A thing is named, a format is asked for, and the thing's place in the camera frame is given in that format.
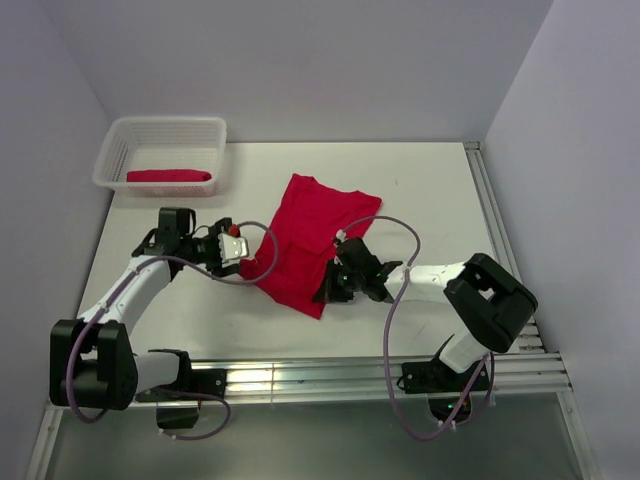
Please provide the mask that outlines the red t shirt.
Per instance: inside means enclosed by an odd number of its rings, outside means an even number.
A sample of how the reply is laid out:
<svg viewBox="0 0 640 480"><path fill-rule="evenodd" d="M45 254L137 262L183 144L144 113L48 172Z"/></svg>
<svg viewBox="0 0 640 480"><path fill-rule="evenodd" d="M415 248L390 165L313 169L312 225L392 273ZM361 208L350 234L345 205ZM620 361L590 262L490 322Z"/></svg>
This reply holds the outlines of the red t shirt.
<svg viewBox="0 0 640 480"><path fill-rule="evenodd" d="M130 183L201 183L211 179L210 172L196 169L132 170L126 175Z"/></svg>
<svg viewBox="0 0 640 480"><path fill-rule="evenodd" d="M240 262L240 276L255 279L279 258L268 277L257 286L275 302L316 320L324 303L314 303L326 264L334 257L336 232L352 222L378 213L382 199L361 191L342 192L311 176L294 174L266 234L249 260Z"/></svg>

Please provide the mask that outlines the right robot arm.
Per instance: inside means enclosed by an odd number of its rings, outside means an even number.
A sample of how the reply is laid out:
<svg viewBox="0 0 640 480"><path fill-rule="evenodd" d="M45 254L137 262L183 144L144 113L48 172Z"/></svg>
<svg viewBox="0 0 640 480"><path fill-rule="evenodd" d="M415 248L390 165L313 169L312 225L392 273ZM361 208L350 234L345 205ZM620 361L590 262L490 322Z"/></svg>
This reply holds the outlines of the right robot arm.
<svg viewBox="0 0 640 480"><path fill-rule="evenodd" d="M457 388L479 361L508 352L539 306L527 287L484 253L464 262L414 265L382 262L358 237L338 240L312 301L346 303L357 293L390 305L382 343L386 376L390 375L391 324L399 304L419 301L453 308L463 328L444 342L430 362L435 383L446 390Z"/></svg>

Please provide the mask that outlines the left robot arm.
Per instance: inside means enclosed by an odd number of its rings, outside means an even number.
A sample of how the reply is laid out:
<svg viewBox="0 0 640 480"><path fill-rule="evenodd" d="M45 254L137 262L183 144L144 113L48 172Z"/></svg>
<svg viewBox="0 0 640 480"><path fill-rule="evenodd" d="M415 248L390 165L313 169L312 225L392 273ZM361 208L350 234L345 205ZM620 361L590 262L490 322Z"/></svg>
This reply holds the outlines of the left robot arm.
<svg viewBox="0 0 640 480"><path fill-rule="evenodd" d="M183 399L195 386L191 359L176 349L134 353L130 333L154 298L185 267L223 279L238 272L247 240L224 217L196 234L196 213L163 207L133 250L124 273L91 308L51 330L49 398L56 406L124 410L139 394L161 389Z"/></svg>

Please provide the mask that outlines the rolled red t shirt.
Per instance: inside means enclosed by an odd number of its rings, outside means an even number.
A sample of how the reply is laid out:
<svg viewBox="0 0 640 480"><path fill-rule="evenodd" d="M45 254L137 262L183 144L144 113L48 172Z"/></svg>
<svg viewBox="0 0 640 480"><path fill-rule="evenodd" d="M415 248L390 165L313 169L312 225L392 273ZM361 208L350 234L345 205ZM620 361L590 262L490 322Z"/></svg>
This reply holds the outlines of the rolled red t shirt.
<svg viewBox="0 0 640 480"><path fill-rule="evenodd" d="M126 175L130 183L201 183L211 179L210 172L196 169L132 170Z"/></svg>

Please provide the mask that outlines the white plastic basket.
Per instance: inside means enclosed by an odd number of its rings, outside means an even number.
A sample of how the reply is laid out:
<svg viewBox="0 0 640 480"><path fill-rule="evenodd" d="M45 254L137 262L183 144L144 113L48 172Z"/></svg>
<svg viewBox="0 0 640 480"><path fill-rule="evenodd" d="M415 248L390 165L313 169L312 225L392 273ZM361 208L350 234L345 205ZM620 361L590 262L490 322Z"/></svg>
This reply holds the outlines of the white plastic basket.
<svg viewBox="0 0 640 480"><path fill-rule="evenodd" d="M93 182L129 197L209 197L215 193L227 139L219 117L132 116L113 122L99 151ZM132 171L198 170L203 181L127 179Z"/></svg>

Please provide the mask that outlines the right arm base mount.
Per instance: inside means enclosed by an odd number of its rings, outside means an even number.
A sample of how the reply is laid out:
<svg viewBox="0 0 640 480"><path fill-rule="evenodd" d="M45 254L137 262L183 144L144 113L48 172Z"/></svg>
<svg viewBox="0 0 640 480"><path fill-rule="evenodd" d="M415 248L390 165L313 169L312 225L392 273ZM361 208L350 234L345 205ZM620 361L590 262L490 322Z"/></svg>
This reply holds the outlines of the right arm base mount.
<svg viewBox="0 0 640 480"><path fill-rule="evenodd" d="M494 372L485 362L477 361L463 373L456 373L439 359L422 362L404 362L402 375L396 386L407 395L447 394L447 397L429 400L432 416L444 422L455 409L460 394L467 387L475 369L481 370L474 380L470 392L488 391L493 386Z"/></svg>

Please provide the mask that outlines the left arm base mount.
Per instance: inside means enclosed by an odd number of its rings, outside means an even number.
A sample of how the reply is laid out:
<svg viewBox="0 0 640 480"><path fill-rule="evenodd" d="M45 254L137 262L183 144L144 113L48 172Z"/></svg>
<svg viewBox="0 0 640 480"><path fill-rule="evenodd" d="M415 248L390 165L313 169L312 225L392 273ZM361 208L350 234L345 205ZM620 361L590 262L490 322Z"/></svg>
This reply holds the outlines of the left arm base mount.
<svg viewBox="0 0 640 480"><path fill-rule="evenodd" d="M227 385L227 370L192 370L185 384L174 382L154 387L138 393L135 401L142 404L160 404L172 401L195 401L195 407L173 408L157 407L156 424L169 431L190 431L200 418L200 410L205 401L223 400Z"/></svg>

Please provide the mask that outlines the aluminium right rail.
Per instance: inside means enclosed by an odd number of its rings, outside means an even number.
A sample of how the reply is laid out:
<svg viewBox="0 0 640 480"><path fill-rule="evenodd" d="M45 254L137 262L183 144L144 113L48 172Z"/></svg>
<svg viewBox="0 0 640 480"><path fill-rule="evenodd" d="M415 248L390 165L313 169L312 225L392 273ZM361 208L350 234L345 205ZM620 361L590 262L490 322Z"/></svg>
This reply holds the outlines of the aluminium right rail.
<svg viewBox="0 0 640 480"><path fill-rule="evenodd" d="M517 280L521 280L515 256L506 232L502 215L483 160L480 142L463 144L471 174L479 196L486 227L497 262ZM534 319L530 319L515 341L521 354L546 353Z"/></svg>

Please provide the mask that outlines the aluminium front rail frame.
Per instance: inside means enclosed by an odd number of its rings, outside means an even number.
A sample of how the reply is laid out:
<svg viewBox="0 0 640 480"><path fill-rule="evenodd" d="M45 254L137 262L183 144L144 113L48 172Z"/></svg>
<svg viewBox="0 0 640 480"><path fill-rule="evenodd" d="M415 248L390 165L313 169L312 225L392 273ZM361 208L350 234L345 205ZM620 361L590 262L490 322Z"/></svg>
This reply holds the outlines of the aluminium front rail frame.
<svg viewBox="0 0 640 480"><path fill-rule="evenodd" d="M201 361L225 370L228 426L207 440L155 430L152 403L94 425L48 407L30 479L599 479L557 354L496 360L492 404L431 442L389 406L376 358Z"/></svg>

